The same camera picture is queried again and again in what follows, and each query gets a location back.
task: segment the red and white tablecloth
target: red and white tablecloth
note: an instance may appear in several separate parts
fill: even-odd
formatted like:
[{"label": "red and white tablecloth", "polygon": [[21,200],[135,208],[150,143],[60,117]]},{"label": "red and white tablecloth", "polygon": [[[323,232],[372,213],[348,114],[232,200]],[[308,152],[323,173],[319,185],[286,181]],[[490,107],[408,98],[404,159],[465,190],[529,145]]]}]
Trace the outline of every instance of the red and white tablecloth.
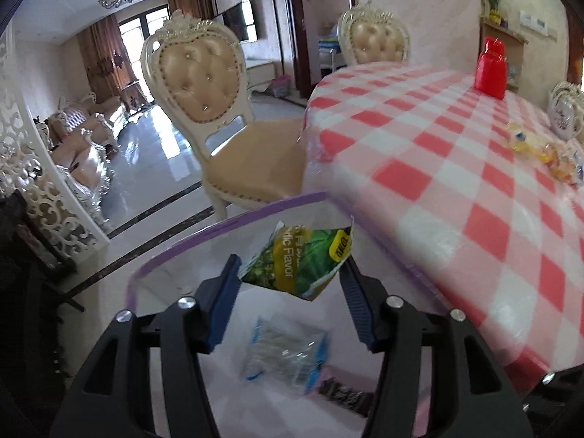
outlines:
[{"label": "red and white tablecloth", "polygon": [[507,145],[512,119],[545,131],[542,110],[472,83],[395,63],[324,78],[306,115],[306,185],[373,220],[526,390],[584,362],[584,190]]}]

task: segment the chair seat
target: chair seat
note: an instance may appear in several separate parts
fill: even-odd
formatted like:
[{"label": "chair seat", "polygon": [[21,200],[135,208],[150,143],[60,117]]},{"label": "chair seat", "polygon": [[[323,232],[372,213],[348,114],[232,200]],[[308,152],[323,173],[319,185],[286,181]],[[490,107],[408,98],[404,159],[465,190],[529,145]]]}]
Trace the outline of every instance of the chair seat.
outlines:
[{"label": "chair seat", "polygon": [[302,123],[285,118],[247,125],[213,152],[207,181],[223,193],[263,203],[297,196],[306,166],[297,142]]}]

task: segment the white electrical panel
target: white electrical panel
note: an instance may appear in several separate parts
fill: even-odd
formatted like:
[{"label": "white electrical panel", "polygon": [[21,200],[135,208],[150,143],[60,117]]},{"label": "white electrical panel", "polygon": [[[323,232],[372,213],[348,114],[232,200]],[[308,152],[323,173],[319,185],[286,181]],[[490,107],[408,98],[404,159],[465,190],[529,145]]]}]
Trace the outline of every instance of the white electrical panel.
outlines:
[{"label": "white electrical panel", "polygon": [[548,37],[550,35],[550,32],[548,31],[548,27],[545,21],[541,21],[523,10],[519,12],[519,15],[522,26],[525,26],[532,31],[538,32],[539,34],[544,35],[545,37]]}]

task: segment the red bottle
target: red bottle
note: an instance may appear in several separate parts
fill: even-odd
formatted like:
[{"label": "red bottle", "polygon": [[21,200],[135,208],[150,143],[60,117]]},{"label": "red bottle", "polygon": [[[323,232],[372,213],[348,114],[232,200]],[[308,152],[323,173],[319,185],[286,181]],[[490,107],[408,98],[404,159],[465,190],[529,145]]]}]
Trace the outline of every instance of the red bottle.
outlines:
[{"label": "red bottle", "polygon": [[505,45],[496,38],[485,38],[485,51],[478,58],[474,88],[503,100],[507,89]]}]

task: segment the red bottle cap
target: red bottle cap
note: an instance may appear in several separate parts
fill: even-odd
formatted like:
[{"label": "red bottle cap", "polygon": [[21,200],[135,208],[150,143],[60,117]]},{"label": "red bottle cap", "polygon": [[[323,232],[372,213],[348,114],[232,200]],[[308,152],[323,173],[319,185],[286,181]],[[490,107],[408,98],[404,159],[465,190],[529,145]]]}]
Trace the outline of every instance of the red bottle cap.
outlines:
[{"label": "red bottle cap", "polygon": [[485,51],[494,52],[495,54],[505,55],[505,45],[503,41],[497,38],[485,38]]}]

